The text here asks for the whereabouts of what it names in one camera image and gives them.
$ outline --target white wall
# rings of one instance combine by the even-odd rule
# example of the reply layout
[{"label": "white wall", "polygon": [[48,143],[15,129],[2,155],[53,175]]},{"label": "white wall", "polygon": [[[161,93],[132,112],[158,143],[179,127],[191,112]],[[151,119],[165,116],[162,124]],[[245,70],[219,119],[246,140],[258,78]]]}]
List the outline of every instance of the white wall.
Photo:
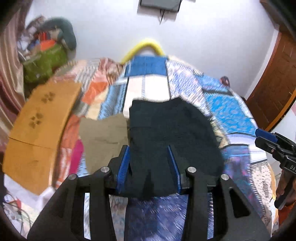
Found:
[{"label": "white wall", "polygon": [[262,63],[262,66],[261,68],[259,69],[254,81],[251,83],[251,86],[249,87],[246,95],[244,96],[245,99],[248,99],[249,96],[251,95],[252,91],[255,89],[256,85],[258,84],[259,80],[261,79],[265,69],[266,69],[266,66],[271,58],[271,55],[272,55],[272,52],[274,50],[274,47],[276,45],[276,39],[278,37],[278,34],[279,34],[279,25],[277,24],[276,25],[276,28],[274,30],[274,33],[272,35],[272,39],[271,39],[271,42],[270,42],[270,45],[269,45],[269,48],[267,50],[267,54],[265,56],[265,59],[263,60],[263,63]]},{"label": "white wall", "polygon": [[183,0],[175,21],[159,25],[138,10],[139,0],[34,0],[32,16],[63,16],[77,38],[77,59],[116,61],[139,41],[152,38],[168,55],[220,78],[245,96],[267,54],[274,27],[259,0]]},{"label": "white wall", "polygon": [[[279,133],[290,140],[296,142],[296,102],[280,121],[280,123],[271,131]],[[267,160],[270,163],[276,178],[278,179],[281,173],[279,162],[275,160],[271,154],[267,153]]]}]

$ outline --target yellow foam tube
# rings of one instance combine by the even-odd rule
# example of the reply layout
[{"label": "yellow foam tube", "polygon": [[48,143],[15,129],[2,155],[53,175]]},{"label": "yellow foam tube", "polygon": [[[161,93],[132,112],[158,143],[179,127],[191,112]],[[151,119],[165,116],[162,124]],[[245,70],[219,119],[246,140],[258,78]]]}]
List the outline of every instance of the yellow foam tube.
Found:
[{"label": "yellow foam tube", "polygon": [[152,49],[154,49],[155,53],[157,55],[160,56],[164,56],[165,53],[163,52],[163,50],[161,49],[161,47],[159,46],[159,44],[152,40],[152,39],[145,39],[141,42],[139,42],[134,48],[131,49],[131,51],[129,51],[126,56],[124,56],[124,58],[121,60],[121,63],[124,64],[127,61],[131,60],[132,57],[134,57],[136,55],[136,53],[138,53],[141,49],[146,48],[146,47],[151,47]]}]

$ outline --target black cloth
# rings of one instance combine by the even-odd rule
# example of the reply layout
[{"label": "black cloth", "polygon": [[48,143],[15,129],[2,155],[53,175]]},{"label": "black cloth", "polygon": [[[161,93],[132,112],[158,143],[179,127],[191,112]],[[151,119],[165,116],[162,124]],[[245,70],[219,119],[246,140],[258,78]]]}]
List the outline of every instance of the black cloth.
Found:
[{"label": "black cloth", "polygon": [[127,196],[149,198],[177,192],[167,147],[174,145],[190,166],[218,176],[223,158],[209,120],[180,98],[156,103],[134,100],[130,108],[130,170]]}]

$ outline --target green bag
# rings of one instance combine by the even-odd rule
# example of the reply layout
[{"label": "green bag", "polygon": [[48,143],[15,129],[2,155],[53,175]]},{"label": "green bag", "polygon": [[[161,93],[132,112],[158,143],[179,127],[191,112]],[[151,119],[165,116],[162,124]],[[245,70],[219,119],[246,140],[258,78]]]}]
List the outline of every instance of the green bag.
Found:
[{"label": "green bag", "polygon": [[68,57],[63,46],[55,44],[50,49],[40,52],[22,63],[24,66],[24,82],[44,83],[54,74],[54,70],[67,62]]}]

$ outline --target finger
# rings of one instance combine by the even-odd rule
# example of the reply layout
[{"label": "finger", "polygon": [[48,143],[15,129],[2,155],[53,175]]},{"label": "finger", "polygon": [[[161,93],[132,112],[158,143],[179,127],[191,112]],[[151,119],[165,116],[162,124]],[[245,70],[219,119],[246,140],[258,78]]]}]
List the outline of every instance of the finger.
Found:
[{"label": "finger", "polygon": [[286,206],[293,204],[296,201],[296,191],[294,190],[286,200]]},{"label": "finger", "polygon": [[294,190],[296,190],[296,178],[295,178],[295,180],[293,182],[293,188],[294,188]]},{"label": "finger", "polygon": [[288,181],[285,178],[285,172],[282,172],[279,180],[278,188],[276,189],[276,197],[279,197],[285,193],[285,188],[287,184],[288,184]]}]

